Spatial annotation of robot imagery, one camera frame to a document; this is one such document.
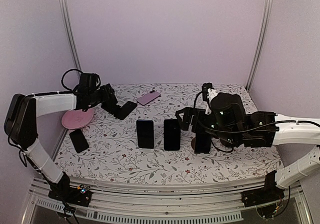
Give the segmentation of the blue phone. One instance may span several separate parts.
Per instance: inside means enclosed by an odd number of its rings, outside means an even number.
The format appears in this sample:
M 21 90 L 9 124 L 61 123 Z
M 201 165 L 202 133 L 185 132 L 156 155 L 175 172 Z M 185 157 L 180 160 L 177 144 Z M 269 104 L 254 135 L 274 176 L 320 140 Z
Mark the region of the blue phone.
M 163 122 L 163 147 L 165 151 L 178 151 L 181 146 L 181 129 L 177 119 Z
M 137 145 L 141 149 L 154 148 L 154 122 L 152 120 L 136 121 Z

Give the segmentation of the dark round base stand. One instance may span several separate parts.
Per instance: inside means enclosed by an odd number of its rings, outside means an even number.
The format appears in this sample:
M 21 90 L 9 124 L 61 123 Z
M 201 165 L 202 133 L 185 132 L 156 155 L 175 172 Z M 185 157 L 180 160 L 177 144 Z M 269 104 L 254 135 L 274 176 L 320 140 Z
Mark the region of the dark round base stand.
M 191 147 L 192 149 L 194 150 L 195 147 L 196 147 L 196 138 L 193 138 L 192 141 L 191 141 Z

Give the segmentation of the teal phone dark screen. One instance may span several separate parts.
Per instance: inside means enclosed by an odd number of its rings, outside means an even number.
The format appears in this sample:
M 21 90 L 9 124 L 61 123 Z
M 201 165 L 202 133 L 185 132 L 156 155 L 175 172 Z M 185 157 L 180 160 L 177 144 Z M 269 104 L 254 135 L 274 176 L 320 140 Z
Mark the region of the teal phone dark screen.
M 196 154 L 208 154 L 211 151 L 211 135 L 197 133 L 195 135 L 194 152 Z

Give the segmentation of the pink phone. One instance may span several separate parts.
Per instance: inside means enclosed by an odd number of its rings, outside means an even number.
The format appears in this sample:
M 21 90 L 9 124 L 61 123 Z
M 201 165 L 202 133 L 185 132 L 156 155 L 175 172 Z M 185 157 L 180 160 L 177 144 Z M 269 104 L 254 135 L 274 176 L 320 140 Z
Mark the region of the pink phone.
M 137 103 L 142 105 L 142 106 L 145 106 L 147 104 L 149 104 L 150 102 L 154 101 L 155 99 L 157 99 L 158 97 L 160 97 L 161 94 L 157 91 L 151 91 L 151 92 L 148 92 L 147 94 L 139 97 L 137 99 Z

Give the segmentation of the black folding phone stand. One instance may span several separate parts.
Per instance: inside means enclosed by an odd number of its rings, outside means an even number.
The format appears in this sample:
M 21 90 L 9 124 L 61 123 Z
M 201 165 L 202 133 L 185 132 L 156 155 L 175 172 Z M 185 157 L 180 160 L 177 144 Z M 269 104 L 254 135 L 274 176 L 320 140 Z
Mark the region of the black folding phone stand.
M 118 105 L 118 100 L 115 98 L 115 99 L 109 99 L 106 102 L 103 102 L 101 104 L 101 108 L 106 112 L 112 115 L 115 115 L 119 112 L 121 107 Z

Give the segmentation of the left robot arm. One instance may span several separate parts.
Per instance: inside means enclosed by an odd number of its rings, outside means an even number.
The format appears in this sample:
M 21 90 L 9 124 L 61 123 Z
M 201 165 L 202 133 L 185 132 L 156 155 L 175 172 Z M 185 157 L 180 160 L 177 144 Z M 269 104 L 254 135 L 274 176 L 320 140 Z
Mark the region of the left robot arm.
M 98 105 L 114 107 L 117 104 L 115 91 L 110 84 L 103 85 L 95 73 L 81 73 L 78 84 L 63 85 L 63 91 L 49 91 L 32 94 L 15 94 L 9 105 L 4 122 L 4 133 L 10 146 L 19 150 L 23 163 L 31 161 L 36 169 L 55 186 L 55 193 L 70 201 L 74 190 L 63 179 L 63 172 L 52 160 L 42 145 L 40 134 L 45 118 L 57 121 L 68 111 L 88 111 Z

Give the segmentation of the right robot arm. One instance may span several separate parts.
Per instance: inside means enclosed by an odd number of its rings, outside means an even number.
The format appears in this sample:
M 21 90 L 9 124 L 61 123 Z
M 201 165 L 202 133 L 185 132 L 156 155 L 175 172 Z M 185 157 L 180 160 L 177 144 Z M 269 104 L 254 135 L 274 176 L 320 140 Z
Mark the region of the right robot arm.
M 313 144 L 314 147 L 292 164 L 265 176 L 264 187 L 258 197 L 269 202 L 278 189 L 287 189 L 292 183 L 308 177 L 320 167 L 320 121 L 289 117 L 274 112 L 245 112 L 237 94 L 201 91 L 206 109 L 195 106 L 176 111 L 182 130 L 192 126 L 192 132 L 219 139 L 227 147 L 271 147 L 283 144 Z

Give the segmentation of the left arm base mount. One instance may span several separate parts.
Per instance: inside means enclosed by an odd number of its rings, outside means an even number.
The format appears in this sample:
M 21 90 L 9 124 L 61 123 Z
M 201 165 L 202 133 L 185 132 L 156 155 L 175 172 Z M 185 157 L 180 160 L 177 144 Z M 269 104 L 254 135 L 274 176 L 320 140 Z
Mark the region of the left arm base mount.
M 49 198 L 67 204 L 89 207 L 93 193 L 84 185 L 77 188 L 71 187 L 70 178 L 65 172 L 58 183 L 53 183 L 48 179 L 46 181 L 50 186 Z

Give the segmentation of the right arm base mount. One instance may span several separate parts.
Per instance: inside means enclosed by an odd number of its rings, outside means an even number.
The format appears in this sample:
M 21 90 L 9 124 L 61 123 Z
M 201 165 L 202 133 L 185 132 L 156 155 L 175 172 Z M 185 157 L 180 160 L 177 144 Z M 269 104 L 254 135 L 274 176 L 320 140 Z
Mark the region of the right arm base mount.
M 284 190 L 276 186 L 276 173 L 272 171 L 265 176 L 264 186 L 258 189 L 252 189 L 241 192 L 241 201 L 245 207 L 253 207 L 257 205 L 266 204 L 269 202 L 278 203 L 273 204 L 271 207 L 257 208 L 257 214 L 264 220 L 274 219 L 280 216 L 288 207 L 291 198 L 291 188 L 288 188 L 288 198 L 284 206 Z

